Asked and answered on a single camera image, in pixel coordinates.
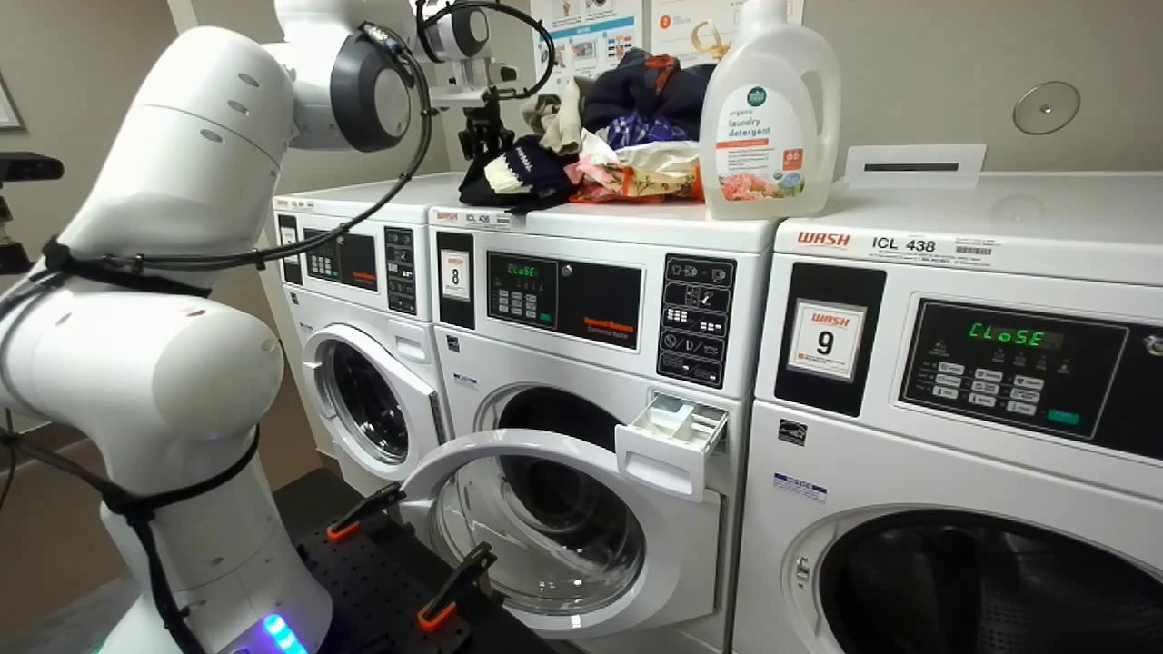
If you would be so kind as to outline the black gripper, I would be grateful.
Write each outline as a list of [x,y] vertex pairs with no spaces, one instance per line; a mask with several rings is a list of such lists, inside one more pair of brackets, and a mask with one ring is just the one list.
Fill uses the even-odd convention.
[[459,133],[466,159],[490,159],[508,148],[508,128],[503,119],[503,104],[486,91],[478,106],[466,110],[466,128]]

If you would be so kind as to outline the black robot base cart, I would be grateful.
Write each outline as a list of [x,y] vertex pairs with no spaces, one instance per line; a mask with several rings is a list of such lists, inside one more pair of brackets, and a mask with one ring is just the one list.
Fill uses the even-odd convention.
[[454,583],[393,510],[396,487],[370,500],[318,468],[278,495],[278,510],[311,572],[334,600],[322,654],[557,654],[480,584],[451,598],[432,629],[421,611]]

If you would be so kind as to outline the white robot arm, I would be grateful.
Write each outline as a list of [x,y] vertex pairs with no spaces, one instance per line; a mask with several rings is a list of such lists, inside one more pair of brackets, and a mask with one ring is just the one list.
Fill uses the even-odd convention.
[[486,51],[503,0],[274,0],[284,38],[179,33],[141,82],[91,197],[3,291],[3,400],[84,434],[140,598],[104,654],[322,654],[334,600],[257,461],[280,338],[213,299],[262,266],[293,148],[376,153],[439,99],[438,62]]

